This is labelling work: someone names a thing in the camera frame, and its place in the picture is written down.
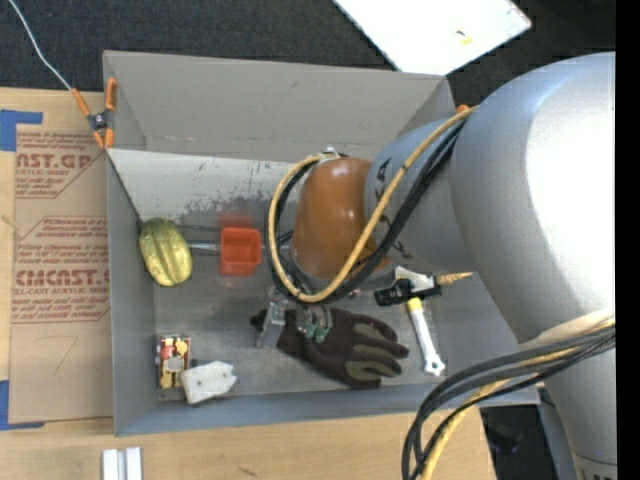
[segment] yellow cable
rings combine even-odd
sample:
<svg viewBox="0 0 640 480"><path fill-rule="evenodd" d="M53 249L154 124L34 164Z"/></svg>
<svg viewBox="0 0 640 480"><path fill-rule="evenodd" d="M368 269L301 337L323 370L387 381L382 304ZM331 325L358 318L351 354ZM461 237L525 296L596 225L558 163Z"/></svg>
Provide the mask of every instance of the yellow cable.
<svg viewBox="0 0 640 480"><path fill-rule="evenodd" d="M400 167L400 169L398 169L398 172L396 172L395 176L389 183L389 186L385 189L384 193L382 194L382 197L380 198L380 201L378 202L378 205L376 206L375 210L371 214L371 217L369 218L369 221L367 222L365 228L363 229L362 234L360 235L360 238L356 242L356 245L353 248L351 255L349 256L349 258L347 258L346 263L342 266L342 269L340 270L340 272L338 272L338 275L336 275L333 281L331 281L326 288L324 288L323 290L315 294L301 293L300 290L296 288L296 286L291 282L291 280L287 276L286 271L282 267L282 263L280 262L280 258L278 257L278 251L277 251L277 245L276 245L275 214L276 214L278 201L280 199L280 196L282 195L282 192L287 182L305 165L311 162L316 162L323 158L328 158L329 155L315 155L313 157L309 157L303 160L302 162L296 164L284 176L284 178L281 180L281 182L278 184L276 188L273 199L271 200L271 205L269 207L268 225L267 225L267 238L268 238L269 250L271 251L271 256L273 258L273 266L275 268L275 271L278 277L280 278L282 283L286 286L286 288L289 290L289 292L295 295L302 302L306 302L309 304L319 302L324 298L326 298L327 296L331 295L351 272L351 269L353 268L356 261L358 260L360 253L366 246L366 243L369 240L371 233L373 233L374 227L382 217L384 210L386 209L389 201L391 200L391 196L393 195L396 188L404 178L405 173L416 162L416 160L420 157L420 155L424 152L424 150L427 149L431 144L433 144L433 142L438 137L440 137L440 135L442 135L446 130L448 130L458 122L466 119L469 115L471 115L475 111L475 109L476 107L472 107L454 115L453 117L448 119L446 122L438 126L438 128L434 132L432 132L421 144L418 145L418 147L416 147L413 150L413 152L409 155L409 157L404 162L404 164Z"/></svg>
<svg viewBox="0 0 640 480"><path fill-rule="evenodd" d="M607 322L606 324L604 324L602 326L599 326L599 327L597 327L595 329L592 329L591 332L595 332L595 331L598 331L600 329L604 329L606 327L611 327L613 325L615 325L615 320L609 321L609 322ZM540 357L537 357L537 358L534 358L534 359L529 359L528 361L522 361L520 363L520 365L521 366L528 366L528 365L540 363L540 362L543 362L543 361L552 360L552 359L555 359L557 357L567 355L570 352L572 352L573 350L575 350L576 348L577 347L572 347L572 348L567 349L567 350L561 350L559 352L553 352L551 354L546 354L544 356L540 356ZM484 386L481 386L480 388L478 388L467 399L467 401L465 403L471 402L472 400L476 400L476 399L481 398L481 397L483 397L485 395L488 395L489 393L495 391L496 389L498 389L499 387L503 386L507 382L509 382L509 379L492 382L491 384L485 384ZM436 464L438 462L438 459L440 458L440 455L442 455L444 447L446 446L447 442L449 441L449 438L453 434L453 431L456 429L456 427L460 424L462 419L466 416L466 414L472 408L473 408L473 406L469 406L466 409L461 410L458 414L456 414L451 419L451 422L449 423L449 425L447 425L447 427L442 431L442 433L438 437L436 437L436 442L433 445L433 451L431 452L429 461L425 464L424 471L422 472L422 480L431 480L431 478L433 477L433 472L434 472L434 470L436 468Z"/></svg>

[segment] blue tape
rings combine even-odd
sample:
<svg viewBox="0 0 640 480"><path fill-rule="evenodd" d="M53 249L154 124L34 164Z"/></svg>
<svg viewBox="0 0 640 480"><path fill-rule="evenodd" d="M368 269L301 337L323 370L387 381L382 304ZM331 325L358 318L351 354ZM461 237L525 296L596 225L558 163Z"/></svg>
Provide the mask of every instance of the blue tape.
<svg viewBox="0 0 640 480"><path fill-rule="evenodd" d="M0 431L2 430L16 430L20 428L38 428L44 425L44 423L16 423L9 425L9 381L0 381Z"/></svg>
<svg viewBox="0 0 640 480"><path fill-rule="evenodd" d="M0 151L16 150L18 124L42 124L42 112L0 110Z"/></svg>

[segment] white paper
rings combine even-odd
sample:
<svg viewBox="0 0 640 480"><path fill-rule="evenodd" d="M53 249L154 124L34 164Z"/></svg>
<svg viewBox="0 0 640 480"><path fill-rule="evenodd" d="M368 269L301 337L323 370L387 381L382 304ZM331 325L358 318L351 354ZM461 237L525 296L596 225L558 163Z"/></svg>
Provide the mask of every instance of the white paper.
<svg viewBox="0 0 640 480"><path fill-rule="evenodd" d="M334 0L398 70L447 75L531 27L511 0Z"/></svg>

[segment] black carpet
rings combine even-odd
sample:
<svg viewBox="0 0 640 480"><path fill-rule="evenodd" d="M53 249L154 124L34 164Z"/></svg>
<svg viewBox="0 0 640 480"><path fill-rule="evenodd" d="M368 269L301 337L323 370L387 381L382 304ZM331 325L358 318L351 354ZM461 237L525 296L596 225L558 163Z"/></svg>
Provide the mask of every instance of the black carpet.
<svg viewBox="0 0 640 480"><path fill-rule="evenodd" d="M81 90L102 90L106 49L392 69L331 0L16 1L47 58ZM475 105L534 68L616 48L616 0L513 1L533 27L451 73L456 103ZM5 0L0 86L63 88ZM554 480L535 411L485 412L500 479ZM505 447L513 436L519 445Z"/></svg>

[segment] label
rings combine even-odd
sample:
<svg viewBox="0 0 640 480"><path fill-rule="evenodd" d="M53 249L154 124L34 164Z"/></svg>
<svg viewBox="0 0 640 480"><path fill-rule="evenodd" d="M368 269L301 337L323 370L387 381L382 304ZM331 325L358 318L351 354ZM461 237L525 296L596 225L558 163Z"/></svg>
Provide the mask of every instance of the label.
<svg viewBox="0 0 640 480"><path fill-rule="evenodd" d="M47 216L18 244L13 323L99 320L109 310L104 216Z"/></svg>
<svg viewBox="0 0 640 480"><path fill-rule="evenodd" d="M102 153L91 134L20 132L16 198L53 199Z"/></svg>

